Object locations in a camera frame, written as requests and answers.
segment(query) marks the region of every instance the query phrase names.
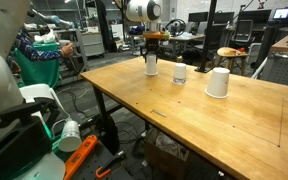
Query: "wooden stool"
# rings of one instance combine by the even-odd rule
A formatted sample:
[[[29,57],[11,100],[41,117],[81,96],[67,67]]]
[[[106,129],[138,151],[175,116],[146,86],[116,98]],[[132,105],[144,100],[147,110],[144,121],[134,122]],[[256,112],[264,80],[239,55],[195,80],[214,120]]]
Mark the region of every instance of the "wooden stool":
[[[225,68],[229,69],[231,72],[234,69],[234,62],[236,58],[240,58],[242,61],[241,66],[241,75],[245,76],[245,65],[246,65],[246,57],[249,56],[249,54],[243,53],[236,53],[239,52],[236,49],[230,48],[230,47],[223,47],[217,50],[217,54],[220,56],[220,59],[215,64],[216,67],[220,66],[222,59],[226,58],[227,62],[225,65]]]

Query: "white cup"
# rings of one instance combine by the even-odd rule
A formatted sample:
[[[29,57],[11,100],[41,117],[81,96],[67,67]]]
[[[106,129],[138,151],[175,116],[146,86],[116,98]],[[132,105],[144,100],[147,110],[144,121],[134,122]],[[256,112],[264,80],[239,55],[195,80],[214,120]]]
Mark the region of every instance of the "white cup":
[[[155,76],[158,74],[155,54],[149,54],[146,56],[145,74],[148,76]]]
[[[230,70],[214,68],[205,93],[214,98],[226,98]]]
[[[75,151],[82,144],[80,130],[76,121],[65,123],[58,148],[63,152]]]
[[[70,40],[59,40],[58,43],[60,43],[61,47],[64,47],[68,45],[71,41]]]
[[[174,84],[185,84],[186,83],[186,64],[176,63],[173,76]]]

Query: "electronic device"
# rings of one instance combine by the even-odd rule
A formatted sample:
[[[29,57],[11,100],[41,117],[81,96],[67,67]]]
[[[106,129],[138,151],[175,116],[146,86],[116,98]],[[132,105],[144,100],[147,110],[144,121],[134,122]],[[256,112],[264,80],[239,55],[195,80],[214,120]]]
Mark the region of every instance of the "electronic device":
[[[208,12],[197,12],[188,14],[188,22],[207,21]]]
[[[288,19],[288,8],[277,8],[273,15],[273,20]]]
[[[227,24],[232,22],[234,18],[234,12],[223,12],[214,14],[214,24]]]
[[[239,20],[253,20],[254,24],[267,23],[271,9],[256,10],[256,11],[242,11],[239,14]]]

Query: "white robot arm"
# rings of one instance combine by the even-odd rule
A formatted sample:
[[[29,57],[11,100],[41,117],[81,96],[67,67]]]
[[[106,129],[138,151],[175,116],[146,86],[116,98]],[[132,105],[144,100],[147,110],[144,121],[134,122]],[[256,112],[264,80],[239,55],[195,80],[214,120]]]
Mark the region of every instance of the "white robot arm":
[[[144,22],[146,31],[143,37],[146,39],[145,54],[142,54],[146,60],[148,54],[158,54],[159,40],[169,39],[169,34],[160,31],[159,24],[162,17],[162,0],[131,0],[127,1],[125,7],[121,0],[115,0],[116,5],[125,12],[130,21]]]
[[[134,22],[146,22],[150,31],[159,31],[162,16],[160,0],[132,0],[127,4],[126,17]]]

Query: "metal pole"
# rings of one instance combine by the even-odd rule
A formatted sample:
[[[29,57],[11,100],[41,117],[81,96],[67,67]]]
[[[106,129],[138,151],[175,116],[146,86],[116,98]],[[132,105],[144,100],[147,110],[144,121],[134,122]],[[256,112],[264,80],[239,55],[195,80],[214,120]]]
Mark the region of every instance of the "metal pole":
[[[125,15],[124,15],[124,0],[121,0],[122,6],[122,28],[123,28],[123,42],[125,42]]]
[[[82,16],[81,16],[81,11],[80,11],[80,6],[78,5],[78,0],[75,0],[75,2],[76,2],[76,6],[77,6],[78,15],[80,16],[80,21],[81,21]]]
[[[217,0],[211,0],[211,5],[210,5],[210,10],[208,13],[208,19],[207,19],[207,31],[205,34],[205,38],[204,38],[204,44],[203,44],[203,52],[202,52],[202,62],[201,62],[201,66],[199,68],[196,68],[195,71],[198,72],[204,72],[207,73],[210,69],[206,69],[205,65],[206,65],[206,60],[207,60],[207,54],[208,54],[208,46],[209,46],[209,41],[210,41],[210,32],[212,31],[212,27],[213,27],[213,20],[214,20],[214,13],[215,13],[215,9],[216,9],[216,3]]]

